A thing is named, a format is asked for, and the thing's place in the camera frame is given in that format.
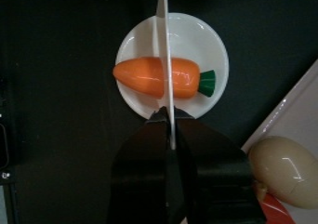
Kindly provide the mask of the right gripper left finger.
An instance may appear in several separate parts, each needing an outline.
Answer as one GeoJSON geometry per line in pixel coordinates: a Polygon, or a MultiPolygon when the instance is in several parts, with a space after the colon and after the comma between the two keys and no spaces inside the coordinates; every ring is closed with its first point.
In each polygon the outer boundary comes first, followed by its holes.
{"type": "Polygon", "coordinates": [[[164,107],[121,146],[111,171],[107,224],[169,224],[169,126],[164,107]]]}

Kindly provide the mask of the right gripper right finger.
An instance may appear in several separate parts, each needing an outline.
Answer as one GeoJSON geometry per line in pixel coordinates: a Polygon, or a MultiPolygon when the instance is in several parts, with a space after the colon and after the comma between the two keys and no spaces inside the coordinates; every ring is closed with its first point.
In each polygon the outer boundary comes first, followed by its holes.
{"type": "Polygon", "coordinates": [[[266,224],[240,146],[181,109],[176,128],[188,223],[266,224]]]}

